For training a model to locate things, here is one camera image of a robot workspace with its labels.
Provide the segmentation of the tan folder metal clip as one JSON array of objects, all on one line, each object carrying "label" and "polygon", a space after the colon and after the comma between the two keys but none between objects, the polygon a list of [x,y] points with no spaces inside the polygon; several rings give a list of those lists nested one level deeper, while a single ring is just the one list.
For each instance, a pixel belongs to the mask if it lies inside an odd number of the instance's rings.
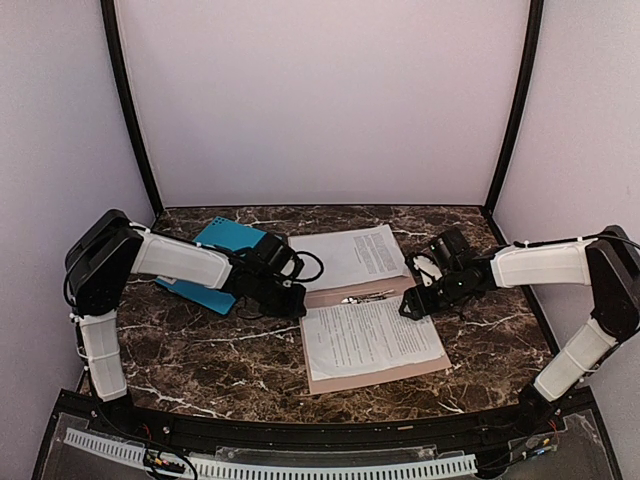
[{"label": "tan folder metal clip", "polygon": [[369,294],[345,297],[340,301],[340,303],[341,304],[361,304],[361,303],[376,302],[376,301],[386,300],[395,295],[396,295],[396,291],[394,289],[389,289],[389,290],[378,291],[378,292],[373,292]]}]

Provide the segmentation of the tan brown folder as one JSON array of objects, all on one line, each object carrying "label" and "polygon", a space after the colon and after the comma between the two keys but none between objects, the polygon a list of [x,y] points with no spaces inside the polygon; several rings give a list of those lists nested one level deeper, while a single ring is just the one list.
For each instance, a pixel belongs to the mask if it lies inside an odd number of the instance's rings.
[{"label": "tan brown folder", "polygon": [[319,290],[305,298],[301,335],[313,395],[445,370],[451,361],[434,323],[399,315],[414,280],[399,276]]}]

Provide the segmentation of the printed paper sheet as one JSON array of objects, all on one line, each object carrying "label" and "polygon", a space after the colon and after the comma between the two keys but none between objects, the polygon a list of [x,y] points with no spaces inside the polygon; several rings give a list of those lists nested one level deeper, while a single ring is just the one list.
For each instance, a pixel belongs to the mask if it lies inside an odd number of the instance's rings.
[{"label": "printed paper sheet", "polygon": [[445,356],[429,317],[399,315],[399,296],[311,309],[301,332],[311,379],[372,374]]},{"label": "printed paper sheet", "polygon": [[350,287],[409,275],[404,255],[388,224],[292,236],[289,245],[296,252],[312,253],[324,265],[324,273],[307,284],[309,291]]}]

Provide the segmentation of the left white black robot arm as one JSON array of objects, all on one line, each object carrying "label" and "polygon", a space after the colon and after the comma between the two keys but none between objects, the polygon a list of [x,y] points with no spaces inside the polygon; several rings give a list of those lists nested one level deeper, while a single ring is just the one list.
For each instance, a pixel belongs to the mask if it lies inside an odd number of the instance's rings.
[{"label": "left white black robot arm", "polygon": [[79,355],[103,402],[128,393],[117,316],[135,277],[154,282],[225,315],[240,299],[261,315],[305,315],[305,266],[301,253],[278,235],[216,218],[195,239],[159,233],[107,211],[69,250],[63,296],[76,325]]}]

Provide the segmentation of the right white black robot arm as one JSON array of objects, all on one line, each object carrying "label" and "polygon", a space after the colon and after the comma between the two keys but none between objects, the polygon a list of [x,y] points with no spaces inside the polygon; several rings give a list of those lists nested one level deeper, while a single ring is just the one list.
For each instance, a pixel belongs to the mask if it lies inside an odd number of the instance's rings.
[{"label": "right white black robot arm", "polygon": [[[514,427],[531,433],[559,409],[576,385],[639,332],[639,244],[618,225],[566,239],[514,242],[484,253],[457,228],[407,257],[419,282],[402,295],[399,313],[421,320],[490,291],[530,288],[553,333],[565,344],[522,388]],[[569,321],[561,326],[559,321]]]}]

